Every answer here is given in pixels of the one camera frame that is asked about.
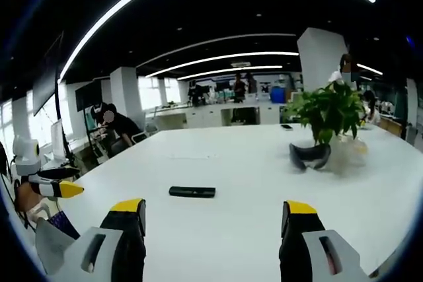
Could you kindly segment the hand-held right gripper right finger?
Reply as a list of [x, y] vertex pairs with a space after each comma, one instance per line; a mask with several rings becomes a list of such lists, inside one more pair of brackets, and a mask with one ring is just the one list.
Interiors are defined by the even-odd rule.
[[369, 281], [360, 256], [335, 230], [327, 230], [317, 211], [306, 203], [283, 204], [282, 281]]

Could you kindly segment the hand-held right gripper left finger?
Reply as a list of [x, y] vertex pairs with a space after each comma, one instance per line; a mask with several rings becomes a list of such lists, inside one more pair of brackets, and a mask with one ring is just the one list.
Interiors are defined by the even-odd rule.
[[142, 281], [146, 257], [145, 200], [111, 207], [65, 251], [63, 281]]

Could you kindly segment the person's left hand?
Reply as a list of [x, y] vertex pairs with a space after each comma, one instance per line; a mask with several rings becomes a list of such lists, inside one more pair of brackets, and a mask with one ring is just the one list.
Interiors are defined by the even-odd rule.
[[29, 182], [21, 184], [17, 188], [17, 194], [15, 195], [17, 210], [20, 212], [28, 212], [38, 205], [43, 197], [36, 193]]

